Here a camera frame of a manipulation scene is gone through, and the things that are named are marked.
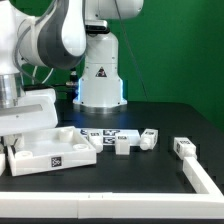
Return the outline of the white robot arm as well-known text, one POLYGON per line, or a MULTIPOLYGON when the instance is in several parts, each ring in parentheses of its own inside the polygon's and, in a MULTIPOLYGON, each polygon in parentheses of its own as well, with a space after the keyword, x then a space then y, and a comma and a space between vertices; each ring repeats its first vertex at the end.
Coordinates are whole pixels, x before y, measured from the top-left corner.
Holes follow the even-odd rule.
POLYGON ((129 19, 142 10, 144 0, 53 0, 40 17, 30 16, 0 0, 0 137, 58 123, 55 90, 23 88, 23 64, 70 70, 82 61, 109 76, 105 94, 92 98, 86 89, 77 105, 111 112, 126 107, 122 81, 116 72, 117 39, 109 19, 129 19))

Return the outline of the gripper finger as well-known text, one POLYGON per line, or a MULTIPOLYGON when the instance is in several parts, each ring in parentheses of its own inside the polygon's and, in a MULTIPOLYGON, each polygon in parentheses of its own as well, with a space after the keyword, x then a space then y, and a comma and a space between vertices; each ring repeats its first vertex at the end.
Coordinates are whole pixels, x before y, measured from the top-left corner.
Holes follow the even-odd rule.
POLYGON ((24 135, 23 134, 16 134, 14 136, 13 146, 17 149, 21 149, 24 147, 24 135))

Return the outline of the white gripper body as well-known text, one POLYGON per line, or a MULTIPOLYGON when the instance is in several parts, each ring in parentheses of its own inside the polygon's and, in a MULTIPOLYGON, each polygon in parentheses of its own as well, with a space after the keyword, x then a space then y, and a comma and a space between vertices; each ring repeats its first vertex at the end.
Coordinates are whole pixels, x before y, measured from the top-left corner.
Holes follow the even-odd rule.
POLYGON ((54 128, 58 124, 54 89, 27 91, 12 108, 0 109, 0 136, 54 128))

